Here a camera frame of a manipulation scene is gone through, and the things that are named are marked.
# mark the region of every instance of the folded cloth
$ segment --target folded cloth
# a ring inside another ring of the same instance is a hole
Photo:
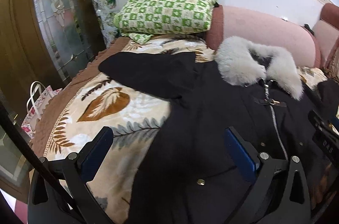
[[[115,15],[121,35],[145,44],[154,35],[191,34],[211,28],[216,0],[129,0]]]
[[[114,26],[114,16],[118,12],[116,0],[92,0],[92,3],[105,45],[109,47],[119,35],[118,28]]]

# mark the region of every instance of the brown leaf pattern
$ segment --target brown leaf pattern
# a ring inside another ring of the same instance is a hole
[[[320,183],[312,186],[310,189],[310,199],[311,199],[311,209],[314,209],[317,204],[322,202],[326,192],[328,191],[328,176],[330,173],[330,169],[332,167],[332,163],[330,163],[326,169],[323,177],[320,180]]]
[[[67,140],[67,137],[65,135],[66,132],[64,131],[66,124],[64,121],[68,119],[68,117],[66,117],[68,114],[69,110],[66,110],[62,115],[60,121],[55,128],[52,140],[50,141],[48,147],[49,151],[52,151],[55,154],[57,154],[58,151],[59,153],[61,153],[61,147],[70,147],[74,145],[74,143],[71,143],[69,140]]]
[[[194,52],[195,52],[195,62],[208,62],[208,61],[210,61],[206,57],[204,57],[203,49],[197,48],[197,49],[194,50]]]
[[[300,76],[300,78],[301,78],[301,80],[302,80],[303,82],[307,83],[307,79],[306,79],[306,78],[304,78],[304,76],[303,76],[303,75],[299,75],[299,76]]]
[[[128,94],[121,92],[122,87],[105,90],[85,109],[79,121],[95,121],[123,110],[130,101]]]

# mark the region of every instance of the brown bedspread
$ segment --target brown bedspread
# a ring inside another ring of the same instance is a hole
[[[70,99],[74,97],[74,95],[82,86],[99,74],[98,65],[109,56],[120,52],[126,46],[128,41],[128,37],[120,37],[108,49],[99,52],[95,60],[88,63],[86,69],[81,70],[63,91],[50,100],[41,120],[38,121],[36,125],[35,137],[32,139],[32,149],[38,157],[43,155],[47,140],[55,124],[55,121],[65,106],[68,104]]]

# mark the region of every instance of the black coat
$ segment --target black coat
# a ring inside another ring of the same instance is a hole
[[[103,61],[99,70],[171,102],[171,113],[135,176],[127,224],[223,223],[250,186],[225,148],[228,127],[258,152],[285,159],[270,107],[255,102],[265,99],[263,81],[232,86],[221,78],[215,61],[195,63],[192,52],[120,52]],[[275,82],[270,85],[270,98],[287,105],[274,106],[281,141],[289,158],[300,158],[309,187],[320,182],[329,161],[312,141],[315,129],[308,113],[316,109],[327,118],[339,103],[335,82],[323,82],[319,88],[329,106],[306,85],[300,101]]]

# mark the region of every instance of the brass button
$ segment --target brass button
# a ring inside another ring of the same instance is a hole
[[[203,179],[198,179],[197,183],[198,183],[198,185],[203,186],[203,185],[205,184],[205,180],[203,180]]]

